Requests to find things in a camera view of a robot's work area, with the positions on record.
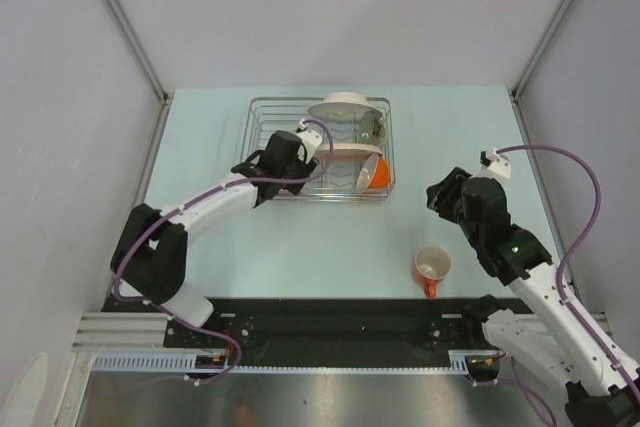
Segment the green ceramic bowl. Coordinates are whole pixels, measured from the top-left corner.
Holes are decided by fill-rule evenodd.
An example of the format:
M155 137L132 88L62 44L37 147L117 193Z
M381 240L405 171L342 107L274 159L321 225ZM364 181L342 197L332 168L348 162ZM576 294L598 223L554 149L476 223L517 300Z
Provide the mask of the green ceramic bowl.
M381 120L381 116L374 112L367 112L361 119L356 142L366 145L379 146L386 137L386 130Z

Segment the metal wire dish rack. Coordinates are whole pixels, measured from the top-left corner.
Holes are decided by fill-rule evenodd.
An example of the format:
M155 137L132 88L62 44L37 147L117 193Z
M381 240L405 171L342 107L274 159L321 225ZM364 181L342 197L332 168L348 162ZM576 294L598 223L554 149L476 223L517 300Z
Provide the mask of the metal wire dish rack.
M315 152L324 174L306 184L297 196L283 190L279 200L317 200L337 202L382 202L395 186L391 103L384 97L369 97L366 115L361 108L342 108L331 113L320 97L256 97L248 108L239 156L242 160L267 146L278 130L295 131L303 119L316 118L327 132L316 125L322 144ZM387 164L389 179L383 187L360 187L358 180L366 161L380 156Z

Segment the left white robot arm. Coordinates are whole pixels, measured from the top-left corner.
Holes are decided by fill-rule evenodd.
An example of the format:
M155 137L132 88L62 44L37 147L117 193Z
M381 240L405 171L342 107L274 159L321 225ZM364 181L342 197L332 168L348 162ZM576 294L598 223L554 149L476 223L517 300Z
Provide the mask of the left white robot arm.
M218 185L174 206L132 209L111 259L117 281L186 324L197 345L221 334L214 305L186 281L190 243L232 216L256 208L285 190L293 195L310 181L322 135L301 125L294 133L272 134L263 149L234 166Z

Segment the white scalloped plate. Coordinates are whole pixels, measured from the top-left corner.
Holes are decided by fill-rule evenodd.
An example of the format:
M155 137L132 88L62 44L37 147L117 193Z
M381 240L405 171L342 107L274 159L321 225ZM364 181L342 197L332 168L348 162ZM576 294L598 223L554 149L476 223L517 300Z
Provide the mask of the white scalloped plate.
M374 108L366 96L352 92L329 94L308 108L309 116L327 122L360 123L367 114L381 118L383 113Z

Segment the white bowl orange outside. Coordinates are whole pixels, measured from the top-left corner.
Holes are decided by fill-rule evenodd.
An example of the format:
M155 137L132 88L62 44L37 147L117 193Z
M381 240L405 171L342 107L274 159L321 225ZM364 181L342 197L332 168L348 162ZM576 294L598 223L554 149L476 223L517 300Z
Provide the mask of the white bowl orange outside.
M363 164L355 187L369 192L385 189L391 183L389 166L382 155L372 154Z

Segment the orange mug white inside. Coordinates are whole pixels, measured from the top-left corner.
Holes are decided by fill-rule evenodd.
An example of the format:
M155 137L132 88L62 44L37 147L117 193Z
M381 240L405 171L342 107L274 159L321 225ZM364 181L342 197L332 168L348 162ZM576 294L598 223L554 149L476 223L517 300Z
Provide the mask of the orange mug white inside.
M449 275L452 262L446 250L429 245L421 248L413 258L411 278L428 300L435 300L438 285Z

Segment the pink beige leaf plate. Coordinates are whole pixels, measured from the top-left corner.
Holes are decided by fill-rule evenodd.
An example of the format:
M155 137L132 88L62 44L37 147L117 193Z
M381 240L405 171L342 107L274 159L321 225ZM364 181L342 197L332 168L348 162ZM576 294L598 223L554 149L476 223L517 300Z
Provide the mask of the pink beige leaf plate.
M360 143L336 143L333 145L333 154L330 154L330 145L322 144L318 147L315 157L322 161L332 162L363 162L372 154L383 155L382 150L374 145Z

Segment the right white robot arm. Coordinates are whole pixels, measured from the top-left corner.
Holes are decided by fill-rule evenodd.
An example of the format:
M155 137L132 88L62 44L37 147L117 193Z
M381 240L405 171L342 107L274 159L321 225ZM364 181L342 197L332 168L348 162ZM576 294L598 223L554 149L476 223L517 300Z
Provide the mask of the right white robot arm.
M427 207L458 225L487 274L514 293L545 328L539 334L490 295L467 309L463 340L509 354L565 402L574 426L634 426L639 422L639 364L617 347L581 302L556 280L550 253L513 223L505 185L509 163L471 175L454 168L427 188Z

